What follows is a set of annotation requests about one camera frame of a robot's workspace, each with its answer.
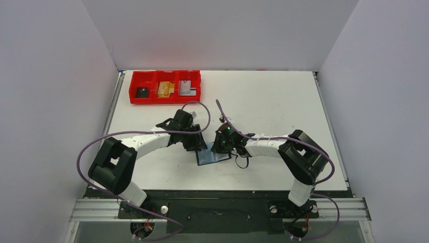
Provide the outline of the navy blue card holder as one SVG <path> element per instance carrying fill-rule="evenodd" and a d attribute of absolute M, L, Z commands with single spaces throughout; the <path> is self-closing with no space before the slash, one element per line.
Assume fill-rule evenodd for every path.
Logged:
<path fill-rule="evenodd" d="M 211 149 L 214 146 L 214 142 L 207 143 L 207 149 L 196 151 L 196 161 L 198 166 L 204 166 L 209 164 L 218 163 L 221 161 L 229 160 L 232 158 L 231 154 L 215 153 Z"/>

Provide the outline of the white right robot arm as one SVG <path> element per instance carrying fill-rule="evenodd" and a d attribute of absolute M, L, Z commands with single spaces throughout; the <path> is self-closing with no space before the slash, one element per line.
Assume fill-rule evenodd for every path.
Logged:
<path fill-rule="evenodd" d="M 328 164 L 326 152 L 304 131 L 295 130 L 286 137 L 243 134 L 229 124 L 216 130 L 211 150 L 219 154 L 236 152 L 240 157 L 269 156 L 281 158 L 294 177 L 285 209 L 300 215 L 314 192 L 317 178 Z"/>

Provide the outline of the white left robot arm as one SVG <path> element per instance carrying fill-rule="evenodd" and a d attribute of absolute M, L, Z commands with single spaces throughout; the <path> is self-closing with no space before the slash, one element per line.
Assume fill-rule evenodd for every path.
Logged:
<path fill-rule="evenodd" d="M 181 109 L 174 117 L 157 124 L 148 134 L 130 138 L 107 138 L 97 153 L 88 176 L 107 191 L 131 203 L 131 211 L 144 218 L 151 211 L 148 195 L 132 182 L 136 161 L 161 148 L 182 143 L 186 151 L 201 151 L 207 145 L 193 115 Z"/>

